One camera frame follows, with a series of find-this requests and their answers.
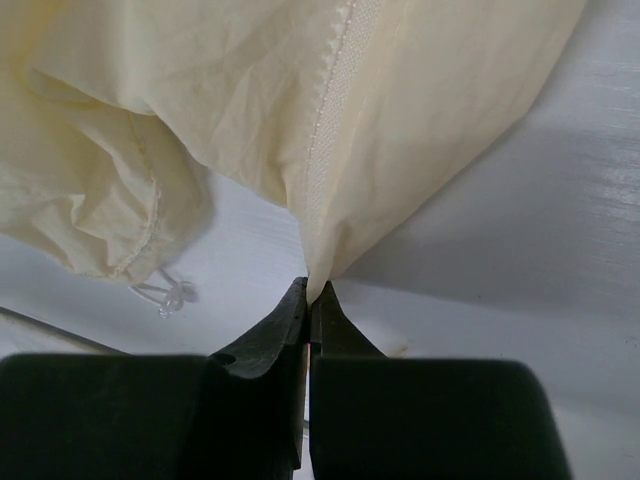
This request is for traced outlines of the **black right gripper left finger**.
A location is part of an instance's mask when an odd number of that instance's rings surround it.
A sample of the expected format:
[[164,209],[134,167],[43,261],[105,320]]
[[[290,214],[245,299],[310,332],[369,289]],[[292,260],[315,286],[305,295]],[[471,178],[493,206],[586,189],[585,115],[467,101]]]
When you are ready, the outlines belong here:
[[289,479],[302,463],[306,280],[208,356],[1,363],[5,479]]

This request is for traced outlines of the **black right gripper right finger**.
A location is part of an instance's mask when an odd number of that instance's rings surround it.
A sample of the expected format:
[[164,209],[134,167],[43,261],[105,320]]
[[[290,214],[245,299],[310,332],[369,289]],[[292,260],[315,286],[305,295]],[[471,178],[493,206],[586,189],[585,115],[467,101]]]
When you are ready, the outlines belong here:
[[334,288],[310,322],[309,449],[318,479],[566,479],[544,389],[517,361],[397,359]]

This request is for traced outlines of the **cream yellow jacket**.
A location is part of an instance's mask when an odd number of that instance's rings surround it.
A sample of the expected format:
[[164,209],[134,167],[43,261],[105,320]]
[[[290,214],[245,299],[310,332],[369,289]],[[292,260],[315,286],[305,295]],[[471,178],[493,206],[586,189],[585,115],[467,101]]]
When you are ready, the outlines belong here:
[[315,300],[530,109],[581,1],[5,1],[1,231],[129,286],[206,169],[297,219]]

